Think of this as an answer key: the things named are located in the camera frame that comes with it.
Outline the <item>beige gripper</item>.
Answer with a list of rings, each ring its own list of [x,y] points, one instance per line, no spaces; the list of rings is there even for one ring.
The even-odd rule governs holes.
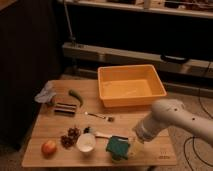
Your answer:
[[[144,142],[137,137],[131,137],[129,143],[128,157],[134,158],[143,150]]]

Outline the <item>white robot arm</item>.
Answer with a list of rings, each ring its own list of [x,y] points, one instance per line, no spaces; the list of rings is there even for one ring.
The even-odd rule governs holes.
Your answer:
[[[144,144],[169,126],[181,128],[213,146],[213,120],[190,113],[177,99],[154,101],[150,113],[137,122],[133,131]]]

